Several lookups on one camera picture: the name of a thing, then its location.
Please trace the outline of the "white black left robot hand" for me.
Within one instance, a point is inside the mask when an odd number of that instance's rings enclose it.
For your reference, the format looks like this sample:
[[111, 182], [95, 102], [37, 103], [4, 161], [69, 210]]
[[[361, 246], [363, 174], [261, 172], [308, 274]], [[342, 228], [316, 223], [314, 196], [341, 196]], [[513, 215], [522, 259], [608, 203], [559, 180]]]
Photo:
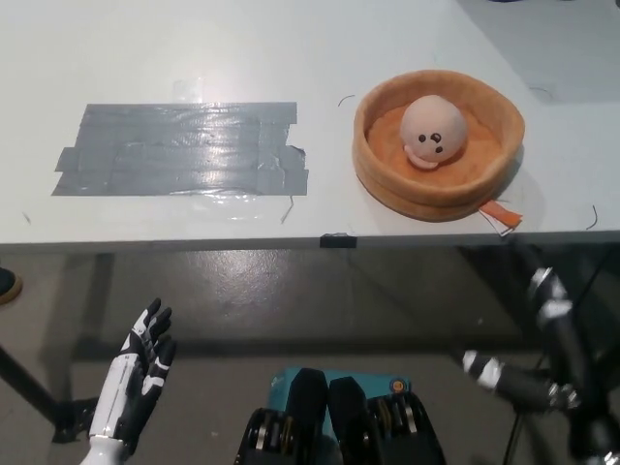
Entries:
[[170, 327], [171, 309], [159, 298], [132, 325], [103, 383], [83, 464], [123, 464], [135, 453], [175, 356]]

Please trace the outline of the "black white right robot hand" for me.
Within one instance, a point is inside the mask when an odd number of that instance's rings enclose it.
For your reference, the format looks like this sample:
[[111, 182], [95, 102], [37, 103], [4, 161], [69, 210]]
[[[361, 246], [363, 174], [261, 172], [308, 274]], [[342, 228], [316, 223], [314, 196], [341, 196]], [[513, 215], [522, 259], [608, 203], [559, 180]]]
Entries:
[[553, 268], [537, 266], [529, 277], [528, 297], [543, 335], [547, 374], [525, 371], [474, 350], [459, 353], [463, 371], [521, 411], [565, 414], [575, 463], [617, 464], [619, 420], [611, 412], [594, 356], [578, 327], [574, 303]]

